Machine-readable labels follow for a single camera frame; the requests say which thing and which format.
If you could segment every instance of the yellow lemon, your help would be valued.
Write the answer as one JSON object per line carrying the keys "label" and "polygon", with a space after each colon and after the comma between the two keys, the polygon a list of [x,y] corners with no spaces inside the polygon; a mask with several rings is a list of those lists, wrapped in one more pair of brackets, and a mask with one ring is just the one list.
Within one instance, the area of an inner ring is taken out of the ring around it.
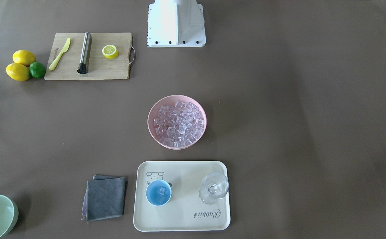
{"label": "yellow lemon", "polygon": [[114,45],[106,45],[102,50],[103,56],[107,59],[115,59],[119,56],[119,51],[117,51]]}
{"label": "yellow lemon", "polygon": [[32,62],[35,62],[37,58],[28,50],[18,50],[13,53],[14,63],[20,63],[24,66],[29,66]]}
{"label": "yellow lemon", "polygon": [[31,77],[29,68],[20,63],[11,63],[6,67],[9,77],[17,81],[25,81]]}

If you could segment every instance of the tray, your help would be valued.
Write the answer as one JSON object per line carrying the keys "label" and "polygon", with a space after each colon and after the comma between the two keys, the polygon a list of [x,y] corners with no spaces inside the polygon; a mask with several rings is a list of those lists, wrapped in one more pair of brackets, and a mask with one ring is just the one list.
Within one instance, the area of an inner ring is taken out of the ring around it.
{"label": "tray", "polygon": [[[91,50],[88,73],[79,74],[76,70],[81,58],[85,33],[56,33],[50,58],[48,59],[45,80],[118,80],[129,79],[129,55],[132,33],[91,33]],[[66,39],[70,38],[69,50],[61,56],[59,64],[53,71],[48,70],[60,53]],[[112,44],[119,51],[115,59],[103,56],[102,48]]]}
{"label": "tray", "polygon": [[[212,205],[199,198],[202,179],[211,172],[228,176],[220,161],[146,161],[137,171],[134,227],[138,231],[224,230],[231,221],[229,193]],[[157,179],[170,183],[172,196],[163,206],[146,198],[147,185]]]}

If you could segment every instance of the green lime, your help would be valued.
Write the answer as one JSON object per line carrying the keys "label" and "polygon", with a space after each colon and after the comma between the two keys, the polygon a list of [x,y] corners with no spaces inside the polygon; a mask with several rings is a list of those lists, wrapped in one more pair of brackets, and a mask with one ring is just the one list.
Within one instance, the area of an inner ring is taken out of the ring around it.
{"label": "green lime", "polygon": [[29,72],[34,78],[43,78],[45,76],[45,66],[38,61],[29,65]]}

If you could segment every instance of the white tray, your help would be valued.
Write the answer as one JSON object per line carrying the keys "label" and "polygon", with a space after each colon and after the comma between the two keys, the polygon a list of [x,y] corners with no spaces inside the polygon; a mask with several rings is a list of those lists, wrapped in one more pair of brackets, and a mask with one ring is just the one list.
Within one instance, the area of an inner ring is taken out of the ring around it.
{"label": "white tray", "polygon": [[[211,172],[228,177],[220,161],[146,161],[137,171],[134,227],[139,231],[224,230],[231,221],[229,193],[212,205],[199,198],[202,179]],[[162,179],[172,185],[172,196],[163,206],[146,198],[147,185]]]}

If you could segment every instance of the metal muddler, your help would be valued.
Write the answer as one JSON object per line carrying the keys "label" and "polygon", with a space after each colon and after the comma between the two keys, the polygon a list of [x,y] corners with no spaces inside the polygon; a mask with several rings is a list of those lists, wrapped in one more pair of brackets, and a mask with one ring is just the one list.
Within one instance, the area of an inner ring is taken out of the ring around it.
{"label": "metal muddler", "polygon": [[88,72],[88,61],[90,59],[90,49],[91,49],[91,34],[85,32],[84,44],[82,45],[81,59],[79,61],[78,73],[87,74]]}

